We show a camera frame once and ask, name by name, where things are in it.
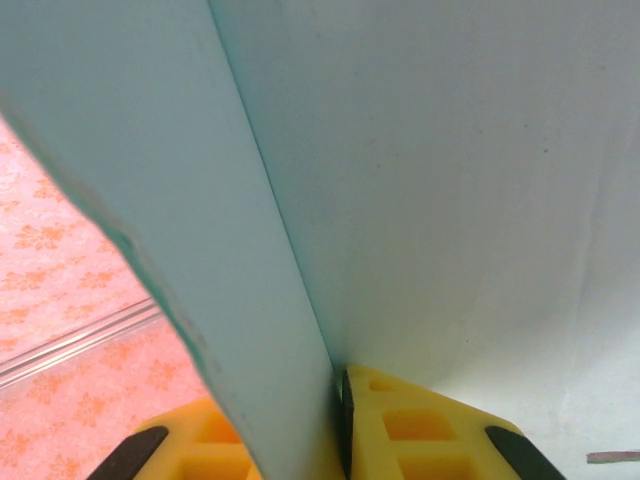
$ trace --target orange flower pattern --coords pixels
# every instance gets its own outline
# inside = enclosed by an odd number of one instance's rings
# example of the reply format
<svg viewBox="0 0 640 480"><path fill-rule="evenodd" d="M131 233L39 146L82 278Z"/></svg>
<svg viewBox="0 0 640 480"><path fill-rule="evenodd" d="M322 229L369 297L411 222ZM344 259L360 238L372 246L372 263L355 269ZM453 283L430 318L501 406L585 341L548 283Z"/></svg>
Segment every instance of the orange flower pattern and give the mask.
<svg viewBox="0 0 640 480"><path fill-rule="evenodd" d="M148 294L0 118L0 362Z"/></svg>
<svg viewBox="0 0 640 480"><path fill-rule="evenodd" d="M166 320L134 330L0 390L0 478L87 478L141 422L206 394Z"/></svg>

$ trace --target white board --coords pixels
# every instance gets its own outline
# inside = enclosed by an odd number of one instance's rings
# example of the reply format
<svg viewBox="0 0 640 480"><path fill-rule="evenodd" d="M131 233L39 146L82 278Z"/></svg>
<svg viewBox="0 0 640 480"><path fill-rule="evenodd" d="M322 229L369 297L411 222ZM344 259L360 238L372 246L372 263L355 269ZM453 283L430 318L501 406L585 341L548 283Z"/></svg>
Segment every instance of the white board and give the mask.
<svg viewBox="0 0 640 480"><path fill-rule="evenodd" d="M3 2L0 32L3 114L174 321L265 478L337 466L329 357L207 3Z"/></svg>
<svg viewBox="0 0 640 480"><path fill-rule="evenodd" d="M640 448L640 3L210 0L337 364Z"/></svg>

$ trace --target black rubber pad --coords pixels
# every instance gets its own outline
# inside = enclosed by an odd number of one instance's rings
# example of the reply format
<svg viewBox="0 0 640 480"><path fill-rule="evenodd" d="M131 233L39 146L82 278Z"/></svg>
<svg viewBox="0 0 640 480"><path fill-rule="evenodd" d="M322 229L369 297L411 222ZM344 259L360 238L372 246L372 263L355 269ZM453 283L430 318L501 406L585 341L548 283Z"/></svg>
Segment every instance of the black rubber pad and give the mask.
<svg viewBox="0 0 640 480"><path fill-rule="evenodd" d="M487 427L485 432L522 480L566 480L527 437L502 427Z"/></svg>
<svg viewBox="0 0 640 480"><path fill-rule="evenodd" d="M342 465L347 480L351 480L351 461L353 459L353 392L349 374L345 370L342 374L342 425L340 432L340 452L342 453Z"/></svg>
<svg viewBox="0 0 640 480"><path fill-rule="evenodd" d="M133 480L168 434L158 426L125 438L87 480Z"/></svg>

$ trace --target black strip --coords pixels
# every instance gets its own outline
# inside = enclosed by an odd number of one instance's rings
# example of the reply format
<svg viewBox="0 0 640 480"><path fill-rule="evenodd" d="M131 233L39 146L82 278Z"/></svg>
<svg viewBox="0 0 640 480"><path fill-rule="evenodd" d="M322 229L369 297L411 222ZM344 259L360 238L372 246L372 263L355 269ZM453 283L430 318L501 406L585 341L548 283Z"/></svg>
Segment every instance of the black strip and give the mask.
<svg viewBox="0 0 640 480"><path fill-rule="evenodd" d="M349 373L345 370L342 373L342 432L340 440L340 452L342 456L342 466L347 480L351 480L351 462L353 460L353 412L355 405L353 403L353 392L351 391L351 382L349 381Z"/></svg>
<svg viewBox="0 0 640 480"><path fill-rule="evenodd" d="M566 480L527 437L502 427L487 427L485 432L522 480Z"/></svg>
<svg viewBox="0 0 640 480"><path fill-rule="evenodd" d="M87 480L133 480L168 434L157 426L125 438Z"/></svg>

